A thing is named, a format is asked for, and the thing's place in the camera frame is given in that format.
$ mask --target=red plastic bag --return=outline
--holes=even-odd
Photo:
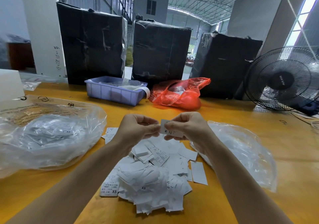
[[[191,78],[188,80],[164,81],[154,85],[149,97],[154,104],[198,109],[201,106],[199,90],[211,82],[209,78]]]

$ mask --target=cable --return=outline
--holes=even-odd
[[[319,130],[319,126],[316,126],[315,124],[319,124],[319,121],[311,121],[310,123],[308,121],[305,121],[299,117],[297,117],[295,114],[293,114],[292,112],[290,113],[292,116],[294,116],[295,118],[298,118],[299,120],[309,124],[310,126],[312,126],[313,128]]]

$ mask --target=tape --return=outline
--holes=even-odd
[[[150,97],[151,92],[150,92],[150,90],[147,87],[139,87],[139,88],[135,89],[135,91],[139,90],[139,89],[142,89],[143,91],[146,92],[146,99],[148,99]]]

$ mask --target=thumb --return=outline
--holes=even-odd
[[[185,123],[181,122],[168,122],[165,124],[165,127],[167,130],[173,130],[173,131],[180,131],[184,132],[185,130]]]
[[[145,126],[145,129],[146,129],[145,135],[157,133],[160,130],[160,125],[158,125],[158,124],[148,125],[148,126]]]

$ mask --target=hand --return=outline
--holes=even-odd
[[[182,138],[166,135],[165,140],[190,140],[196,149],[205,154],[207,143],[212,139],[217,141],[217,136],[210,129],[207,122],[198,112],[183,112],[172,119],[174,122],[165,124],[165,128],[173,131],[180,131],[184,134]]]
[[[123,117],[113,140],[123,144],[127,156],[139,141],[158,137],[159,131],[160,125],[157,120],[140,114],[127,114]]]

